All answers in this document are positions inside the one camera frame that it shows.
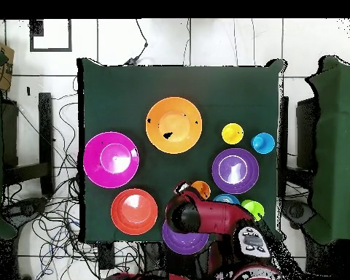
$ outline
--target cardboard box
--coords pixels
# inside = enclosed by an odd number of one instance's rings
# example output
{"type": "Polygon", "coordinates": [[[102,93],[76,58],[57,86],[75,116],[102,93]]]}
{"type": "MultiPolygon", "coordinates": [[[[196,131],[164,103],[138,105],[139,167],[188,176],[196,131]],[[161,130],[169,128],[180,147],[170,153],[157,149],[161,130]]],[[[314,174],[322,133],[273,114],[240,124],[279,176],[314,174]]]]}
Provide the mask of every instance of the cardboard box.
{"type": "Polygon", "coordinates": [[[2,51],[9,59],[3,66],[0,67],[0,89],[7,91],[10,89],[10,84],[12,82],[15,51],[2,43],[0,43],[0,51],[2,51]]]}

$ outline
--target table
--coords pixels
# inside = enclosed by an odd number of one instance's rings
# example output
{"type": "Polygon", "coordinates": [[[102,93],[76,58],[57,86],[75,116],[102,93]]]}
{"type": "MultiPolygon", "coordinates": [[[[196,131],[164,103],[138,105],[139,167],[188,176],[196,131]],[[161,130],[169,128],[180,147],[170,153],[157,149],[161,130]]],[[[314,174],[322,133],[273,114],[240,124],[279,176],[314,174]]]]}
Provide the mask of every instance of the table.
{"type": "MultiPolygon", "coordinates": [[[[211,164],[217,154],[230,148],[221,137],[228,123],[239,123],[243,140],[236,147],[249,150],[260,165],[256,185],[238,199],[252,199],[265,207],[265,221],[276,237],[276,151],[258,155],[250,140],[259,132],[277,135],[279,110],[279,72],[282,60],[271,61],[267,67],[183,67],[183,66],[101,66],[88,59],[78,61],[80,144],[104,131],[121,132],[139,150],[139,169],[135,177],[117,189],[104,189],[81,175],[81,222],[85,225],[85,241],[162,241],[165,208],[174,187],[182,180],[203,180],[211,188],[211,198],[222,191],[211,177],[211,164]],[[190,150],[169,155],[154,147],[145,132],[146,116],[159,100],[180,96],[193,102],[201,113],[203,130],[197,144],[190,150]],[[120,232],[110,217],[114,198],[128,188],[140,188],[157,202],[155,226],[140,236],[120,232]]],[[[82,163],[79,160],[79,171],[82,163]]]]}

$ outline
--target yellow bowl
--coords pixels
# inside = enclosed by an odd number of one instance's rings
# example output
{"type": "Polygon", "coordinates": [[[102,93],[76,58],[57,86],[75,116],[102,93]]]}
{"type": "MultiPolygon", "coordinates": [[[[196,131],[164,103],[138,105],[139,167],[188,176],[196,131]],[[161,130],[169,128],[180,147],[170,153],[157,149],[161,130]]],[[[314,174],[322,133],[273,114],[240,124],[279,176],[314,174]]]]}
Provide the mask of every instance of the yellow bowl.
{"type": "Polygon", "coordinates": [[[192,148],[200,138],[201,114],[184,98],[164,98],[149,110],[145,129],[148,139],[159,150],[179,154],[192,148]]]}
{"type": "Polygon", "coordinates": [[[201,194],[203,199],[207,200],[209,198],[211,190],[207,183],[203,182],[202,180],[198,180],[192,183],[192,187],[194,187],[201,194]]]}
{"type": "Polygon", "coordinates": [[[222,138],[227,144],[237,144],[242,140],[244,130],[237,123],[228,123],[222,130],[222,138]]]}

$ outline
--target magenta plate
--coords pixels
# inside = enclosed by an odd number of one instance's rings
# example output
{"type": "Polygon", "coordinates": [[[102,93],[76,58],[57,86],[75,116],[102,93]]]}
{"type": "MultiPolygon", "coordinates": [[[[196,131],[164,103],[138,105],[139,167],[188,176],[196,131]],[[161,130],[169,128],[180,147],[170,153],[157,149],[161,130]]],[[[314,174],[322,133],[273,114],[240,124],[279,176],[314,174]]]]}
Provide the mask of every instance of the magenta plate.
{"type": "Polygon", "coordinates": [[[117,188],[132,180],[139,167],[139,152],[124,134],[103,132],[85,145],[85,173],[103,188],[117,188]]]}

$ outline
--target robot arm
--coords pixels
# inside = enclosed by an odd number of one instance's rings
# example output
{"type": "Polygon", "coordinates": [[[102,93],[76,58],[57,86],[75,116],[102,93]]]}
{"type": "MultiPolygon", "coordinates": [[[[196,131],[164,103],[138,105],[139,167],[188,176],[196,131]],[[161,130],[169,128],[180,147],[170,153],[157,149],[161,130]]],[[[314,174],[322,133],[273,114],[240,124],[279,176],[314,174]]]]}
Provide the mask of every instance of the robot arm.
{"type": "Polygon", "coordinates": [[[271,265],[271,253],[254,217],[240,205],[205,201],[198,191],[181,182],[166,207],[166,221],[177,233],[219,234],[224,249],[211,248],[210,259],[216,255],[233,256],[228,267],[231,280],[276,280],[279,272],[271,265]]]}

